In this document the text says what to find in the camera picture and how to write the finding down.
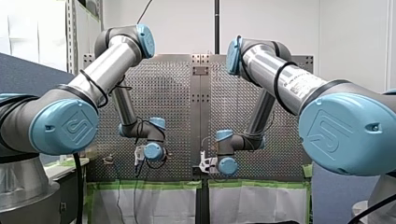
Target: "metal frame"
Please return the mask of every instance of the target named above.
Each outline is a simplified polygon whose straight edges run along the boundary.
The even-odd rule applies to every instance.
[[[67,72],[78,74],[77,15],[75,0],[66,1]]]

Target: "perforated metal panel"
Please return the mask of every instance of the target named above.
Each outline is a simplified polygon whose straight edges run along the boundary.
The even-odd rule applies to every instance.
[[[304,69],[312,72],[313,57],[297,56],[293,60]],[[211,110],[210,141],[215,144],[217,130],[233,129],[243,133],[248,126],[250,114],[261,91],[242,78],[226,73],[225,56],[211,58]],[[239,171],[235,178],[274,179],[295,181],[303,180],[302,165],[310,162],[300,143],[297,118],[288,114],[278,104],[275,106],[275,118],[266,132],[266,146],[255,152],[237,151],[235,158]],[[212,147],[210,155],[214,156]]]
[[[165,166],[147,172],[141,178],[152,180],[191,179],[191,56],[158,56],[131,68],[125,78],[132,87],[131,97],[139,117],[166,120],[165,148],[173,155]],[[100,110],[96,159],[89,169],[90,181],[134,178],[134,139],[118,135],[120,120],[113,104]],[[146,144],[139,140],[137,146]],[[115,165],[104,165],[102,158],[112,154]]]
[[[209,74],[193,73],[192,68],[199,65],[198,56],[205,58],[201,66],[208,66]],[[312,72],[310,56],[295,57],[294,61]],[[213,156],[213,137],[217,130],[231,128],[242,133],[260,93],[259,88],[245,80],[227,75],[225,56],[221,55],[158,55],[131,68],[126,81],[132,87],[138,116],[166,119],[165,148],[173,155],[159,170],[148,172],[145,166],[140,176],[160,181],[193,179],[191,167],[199,163],[201,141],[211,136],[204,149],[209,149],[209,156]],[[275,113],[273,126],[266,134],[265,150],[236,153],[240,165],[236,178],[304,179],[302,165],[310,160],[300,144],[297,120],[278,105]],[[88,180],[133,179],[134,139],[119,136],[120,121],[111,102],[100,110],[100,119],[96,141],[87,150],[92,159]],[[145,144],[145,140],[139,140],[136,145],[141,144]],[[110,154],[115,164],[105,165],[103,158]]]

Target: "green tape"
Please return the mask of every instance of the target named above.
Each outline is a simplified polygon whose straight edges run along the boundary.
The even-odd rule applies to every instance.
[[[244,186],[271,188],[271,189],[306,189],[309,182],[278,182],[267,180],[228,180],[220,183],[214,180],[209,180],[210,188],[226,189],[226,188],[241,188]]]
[[[88,183],[87,188],[93,190],[100,189],[200,189],[201,181],[180,181],[180,182],[149,182],[143,180],[124,180],[115,182]]]
[[[311,178],[312,177],[312,169],[313,169],[312,164],[303,165],[303,171],[304,171],[305,178]]]
[[[88,223],[87,224],[92,224],[92,209],[93,209],[93,195],[96,192],[95,188],[92,188],[91,185],[87,185],[87,195],[85,196],[85,206],[84,210],[87,212],[87,217],[88,217]]]
[[[309,223],[311,217],[311,183],[306,182],[306,224]]]

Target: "wire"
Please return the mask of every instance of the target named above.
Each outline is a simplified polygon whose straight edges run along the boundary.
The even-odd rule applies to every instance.
[[[77,186],[78,186],[78,208],[77,208],[77,219],[76,224],[82,224],[82,209],[84,206],[84,182],[82,178],[81,163],[79,161],[78,153],[73,154],[76,170],[77,170]]]
[[[120,212],[120,215],[121,215],[121,222],[122,222],[122,224],[125,224],[125,221],[124,221],[124,219],[123,219],[123,213],[122,213],[122,209],[121,209],[121,207],[120,207],[120,195],[121,195],[120,188],[121,188],[121,177],[120,177],[120,171],[119,171],[119,168],[117,167],[117,164],[116,164],[116,163],[114,163],[114,170],[116,171],[117,179],[119,180],[119,189],[118,189],[118,191],[119,191],[119,194],[118,194],[118,196],[117,196],[117,207],[119,208],[119,212]]]
[[[137,189],[137,183],[138,183],[138,177],[140,176],[140,173],[141,173],[141,171],[142,171],[142,168],[143,168],[143,165],[145,164],[145,161],[143,161],[143,163],[141,164],[141,166],[140,166],[140,168],[139,168],[139,172],[138,172],[138,174],[135,176],[135,183],[134,183],[134,222],[135,222],[135,224],[139,224],[139,222],[137,221],[137,213],[136,213],[136,189]],[[145,178],[143,179],[143,184],[145,183],[145,181],[149,178],[149,172],[150,172],[150,169],[148,169],[147,171],[146,171],[146,176],[145,176]]]
[[[96,89],[98,89],[99,92],[101,92],[102,95],[105,97],[105,102],[104,102],[102,105],[99,105],[98,108],[102,108],[102,107],[106,106],[106,105],[108,104],[108,97],[107,97],[107,94],[105,93],[105,91],[104,91],[95,81],[93,81],[92,78],[90,78],[90,76],[88,76],[88,74],[85,73],[84,70],[80,69],[79,72],[80,72],[85,78],[87,78],[87,80],[88,80],[89,82],[91,82],[91,84],[92,84],[93,86],[95,86]]]
[[[108,96],[111,96],[112,92],[113,92],[116,88],[123,88],[123,89],[126,89],[127,91],[131,91],[131,90],[132,90],[132,87],[130,87],[130,86],[121,86],[121,85],[120,85],[124,80],[125,80],[125,76],[123,76],[122,79],[117,83],[117,85],[115,85],[115,86],[113,87],[113,89],[111,89],[111,90],[108,92]]]
[[[167,158],[168,157],[165,157],[165,159],[163,159],[163,163],[161,163],[159,166],[152,166],[147,160],[146,160],[146,164],[148,165],[149,169],[158,170],[158,169],[160,169],[161,167],[163,167],[165,165]]]
[[[388,203],[392,203],[396,201],[396,194],[388,197],[387,199],[382,200],[379,203],[376,203],[375,205],[367,208],[366,210],[364,210],[363,212],[361,212],[360,214],[358,214],[357,216],[355,216],[354,218],[352,218],[347,224],[358,224],[361,220],[361,218],[369,215],[370,213],[373,213],[375,210],[387,205]]]
[[[205,137],[205,138],[201,141],[201,151],[204,150],[204,141],[205,141],[206,139],[209,139],[209,138],[210,138],[210,136],[207,136],[207,137]]]
[[[140,21],[143,19],[143,17],[145,16],[146,11],[148,10],[149,5],[151,4],[151,2],[152,2],[152,0],[149,0],[149,1],[148,1],[148,4],[146,5],[145,10],[143,11],[142,15],[139,17],[139,20],[137,20],[137,23],[136,23],[136,24],[139,24]]]

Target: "black cable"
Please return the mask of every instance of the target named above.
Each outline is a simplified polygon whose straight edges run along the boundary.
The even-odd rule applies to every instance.
[[[130,86],[121,86],[120,84],[121,84],[121,82],[123,82],[125,80],[125,76],[123,76],[122,77],[122,79],[117,83],[117,85],[115,85],[114,87],[113,87],[113,89],[111,89],[109,92],[108,92],[108,95],[109,96],[111,96],[111,92],[113,92],[116,88],[123,88],[123,89],[126,89],[127,91],[131,91],[132,90],[132,87],[130,87]]]
[[[124,220],[123,220],[122,209],[121,209],[121,207],[120,207],[121,178],[120,178],[120,172],[119,172],[119,169],[117,168],[117,164],[116,164],[116,163],[114,163],[114,170],[116,171],[117,179],[119,180],[119,189],[118,189],[119,194],[118,194],[118,197],[117,197],[117,207],[119,208],[119,212],[120,212],[120,215],[121,215],[121,222],[122,222],[122,224],[125,224],[125,222],[124,222]]]
[[[88,74],[86,74],[84,70],[80,69],[79,72],[80,72],[85,78],[87,78],[87,80],[88,80],[89,82],[91,82],[91,84],[92,84],[93,86],[95,86],[96,89],[98,89],[99,92],[101,92],[102,95],[105,97],[105,102],[104,102],[102,105],[99,105],[99,106],[97,106],[97,107],[98,107],[98,108],[102,108],[102,107],[106,106],[106,105],[108,104],[108,97],[107,97],[106,92],[105,92],[95,81],[93,81],[92,78],[90,78],[90,76],[88,76]]]
[[[375,210],[387,205],[388,203],[392,203],[396,201],[396,194],[388,197],[387,199],[382,200],[379,203],[376,203],[375,205],[367,208],[366,210],[364,210],[363,212],[361,212],[360,214],[358,214],[357,216],[353,217],[347,224],[358,224],[361,220],[361,218],[369,215],[370,213],[374,212]]]
[[[82,224],[82,210],[84,206],[84,182],[82,177],[81,163],[79,161],[78,153],[73,154],[76,171],[77,171],[77,185],[78,185],[78,207],[77,207],[77,219],[76,224]]]
[[[134,144],[137,144],[137,141],[139,141],[140,139],[140,134],[143,132],[143,127],[144,127],[144,122],[152,125],[148,120],[146,119],[141,119],[139,117],[137,117],[138,119],[140,119],[140,121],[137,123],[137,128],[136,128],[136,139],[134,140]],[[157,127],[156,125],[152,125],[155,129],[157,129],[162,135],[163,135],[163,139],[165,139],[166,135],[163,132],[163,130],[159,127]]]
[[[145,10],[143,11],[143,13],[142,13],[142,15],[140,16],[139,20],[137,20],[137,23],[136,23],[136,24],[139,24],[139,22],[140,22],[140,21],[142,20],[142,18],[145,16],[146,11],[148,10],[149,5],[151,4],[151,2],[152,2],[152,0],[149,0],[149,1],[148,1],[148,4],[146,5]]]
[[[165,157],[165,159],[163,159],[163,162],[159,165],[159,166],[152,166],[147,160],[146,160],[146,164],[148,165],[148,168],[151,170],[158,170],[161,167],[163,167],[166,164],[166,160],[168,157]]]
[[[274,78],[274,96],[277,100],[277,102],[282,106],[282,108],[284,110],[286,110],[288,113],[295,115],[293,112],[291,112],[291,110],[283,103],[282,99],[280,98],[279,95],[279,90],[278,90],[278,81],[279,81],[279,77],[280,74],[282,74],[283,69],[285,69],[287,66],[289,65],[294,65],[294,66],[298,66],[297,63],[294,62],[286,62],[284,63],[279,69],[277,69],[276,74],[275,74],[275,78]]]

